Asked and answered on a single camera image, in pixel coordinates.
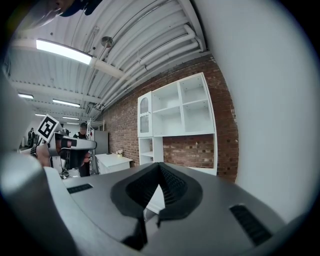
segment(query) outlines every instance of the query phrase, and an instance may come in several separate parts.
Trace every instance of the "white dresser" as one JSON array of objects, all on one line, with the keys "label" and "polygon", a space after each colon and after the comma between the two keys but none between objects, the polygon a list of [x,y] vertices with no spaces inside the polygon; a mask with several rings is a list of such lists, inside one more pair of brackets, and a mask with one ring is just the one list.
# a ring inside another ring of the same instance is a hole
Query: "white dresser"
[{"label": "white dresser", "polygon": [[96,154],[99,174],[110,174],[130,168],[130,158],[118,157],[117,154]]}]

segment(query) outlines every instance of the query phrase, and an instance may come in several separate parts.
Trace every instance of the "fluorescent light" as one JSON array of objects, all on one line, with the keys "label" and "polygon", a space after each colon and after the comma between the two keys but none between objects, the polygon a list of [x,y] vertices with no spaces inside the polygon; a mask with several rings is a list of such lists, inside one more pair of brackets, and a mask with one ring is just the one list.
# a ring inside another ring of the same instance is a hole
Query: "fluorescent light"
[{"label": "fluorescent light", "polygon": [[52,101],[55,102],[55,103],[60,103],[60,104],[65,104],[65,105],[70,105],[70,106],[73,106],[73,107],[80,108],[80,105],[76,104],[76,103],[62,101],[62,100],[58,100],[58,99],[53,99]]},{"label": "fluorescent light", "polygon": [[63,116],[62,118],[64,118],[64,119],[72,119],[72,120],[79,120],[79,118],[75,118],[75,117],[67,117],[67,116]]},{"label": "fluorescent light", "polygon": [[70,59],[89,65],[92,56],[81,51],[57,44],[55,42],[38,39],[35,41],[36,48],[53,54],[68,57]]},{"label": "fluorescent light", "polygon": [[34,97],[31,94],[18,93],[21,98],[33,99]]}]

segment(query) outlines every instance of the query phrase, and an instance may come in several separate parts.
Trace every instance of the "standing person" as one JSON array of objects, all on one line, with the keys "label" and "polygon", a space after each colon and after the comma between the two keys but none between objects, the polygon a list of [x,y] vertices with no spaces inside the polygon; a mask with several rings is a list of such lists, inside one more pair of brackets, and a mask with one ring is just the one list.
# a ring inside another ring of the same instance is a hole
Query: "standing person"
[{"label": "standing person", "polygon": [[[77,139],[83,139],[83,140],[87,140],[87,124],[85,122],[83,122],[82,124],[80,124],[80,131],[77,132],[75,135],[73,135],[74,138]],[[80,173],[80,177],[86,177],[86,176],[90,176],[90,163],[89,162],[85,162],[84,165],[79,167],[79,173]]]},{"label": "standing person", "polygon": [[34,128],[32,127],[31,130],[28,132],[28,147],[31,149],[34,146],[36,134],[34,132]]}]

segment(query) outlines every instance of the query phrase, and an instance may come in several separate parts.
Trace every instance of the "exposed brick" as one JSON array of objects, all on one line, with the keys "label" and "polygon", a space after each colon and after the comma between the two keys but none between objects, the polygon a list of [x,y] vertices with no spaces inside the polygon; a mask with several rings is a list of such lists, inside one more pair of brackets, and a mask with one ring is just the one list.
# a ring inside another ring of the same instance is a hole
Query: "exposed brick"
[{"label": "exposed brick", "polygon": [[[217,175],[234,182],[239,161],[238,128],[233,102],[216,63],[207,55],[182,63],[149,79],[118,100],[102,113],[109,132],[109,150],[124,150],[124,156],[139,165],[137,128],[138,97],[176,80],[203,72],[213,106],[218,142]],[[214,164],[214,136],[174,136],[163,138],[164,161],[182,166],[212,168]]]}]

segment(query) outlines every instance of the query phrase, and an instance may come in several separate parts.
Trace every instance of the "glass cabinet door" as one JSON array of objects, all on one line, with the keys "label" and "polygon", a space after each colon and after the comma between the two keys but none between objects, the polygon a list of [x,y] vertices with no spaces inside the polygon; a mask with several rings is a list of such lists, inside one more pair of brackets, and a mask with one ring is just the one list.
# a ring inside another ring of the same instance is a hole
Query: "glass cabinet door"
[{"label": "glass cabinet door", "polygon": [[138,137],[152,137],[151,92],[138,98]]}]

